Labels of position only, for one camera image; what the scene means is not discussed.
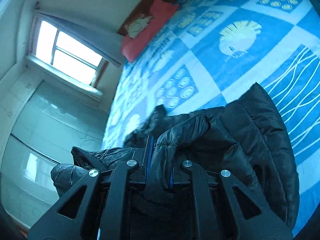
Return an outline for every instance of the black puffer jacket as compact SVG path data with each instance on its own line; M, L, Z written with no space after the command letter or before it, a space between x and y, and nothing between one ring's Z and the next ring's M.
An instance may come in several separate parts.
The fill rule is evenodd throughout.
M130 159L134 149L144 147L148 135L157 139L156 148L146 189L133 204L144 214L159 218L148 203L166 206L174 202L164 189L172 166L187 158L209 171L230 170L257 196L265 197L290 228L295 225L299 178L291 143L281 116L260 85L253 85L226 107L166 116L164 107L157 106L146 122L126 137L124 148L93 153L74 147L75 165L113 169ZM69 179L57 176L57 169L52 170L55 185Z

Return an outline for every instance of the red pillow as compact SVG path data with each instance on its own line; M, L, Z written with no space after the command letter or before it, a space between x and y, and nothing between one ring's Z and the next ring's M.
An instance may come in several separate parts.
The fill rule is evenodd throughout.
M143 51L149 41L161 30L167 20L177 11L179 5L155 0L150 7L150 14L153 19L149 21L149 25L139 35L132 39L127 35L121 47L122 54L133 62L137 56Z
M154 0L153 4L150 7L150 14L155 19L163 19L166 18L168 15L170 15L171 17L177 11L178 7L179 5L173 5L169 2Z

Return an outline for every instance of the patterned bed sheet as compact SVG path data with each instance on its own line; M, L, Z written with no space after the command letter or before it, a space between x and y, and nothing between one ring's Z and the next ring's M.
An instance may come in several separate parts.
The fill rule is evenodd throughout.
M320 18L309 0L180 0L139 57L124 65L101 148L156 105L170 115L223 106L258 82L287 127L300 179L293 234L320 202Z

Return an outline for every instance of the window frame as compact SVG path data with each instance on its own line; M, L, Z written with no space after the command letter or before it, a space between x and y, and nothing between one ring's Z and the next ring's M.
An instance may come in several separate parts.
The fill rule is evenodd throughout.
M32 22L32 27L31 27L31 37L32 39L30 39L29 42L29 54L33 54L36 55L36 49L37 49L37 44L38 44L38 38L39 38L39 33L40 33L40 27L42 24L42 21L46 21L44 19L41 19L38 16L35 16ZM58 36L60 32L63 32L59 27L57 27L56 25L50 23L52 26L57 28L57 33L54 39L54 43L53 43L53 47L52 47L52 54L51 54L51 61L50 61L50 65L53 66L53 61L54 61L54 56L57 50L63 52L64 54L67 54L68 56L80 61L81 63L87 65L90 68L93 68L96 73L94 75L94 77L92 78L92 81L90 83L90 86L97 88L99 81L101 80L101 77L103 75L103 73L105 72L105 69L107 68L107 66L109 65L109 62L102 57L102 59L100 60L100 63L98 66L95 66L79 57L77 57L76 55L60 48L57 46L57 41L58 41Z

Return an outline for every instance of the screw head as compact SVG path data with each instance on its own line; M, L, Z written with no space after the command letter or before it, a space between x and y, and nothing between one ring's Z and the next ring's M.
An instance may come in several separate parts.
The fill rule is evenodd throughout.
M128 160L127 165L130 167L133 167L133 166L137 165L137 161L136 160Z
M228 171L228 170L223 170L223 171L221 171L221 175L223 176L223 177L229 177L230 175L231 175L231 172L230 171Z
M95 177L99 174L99 171L96 169L89 170L89 176Z
M182 163L183 166L185 167L191 167L192 166L192 161L186 160Z

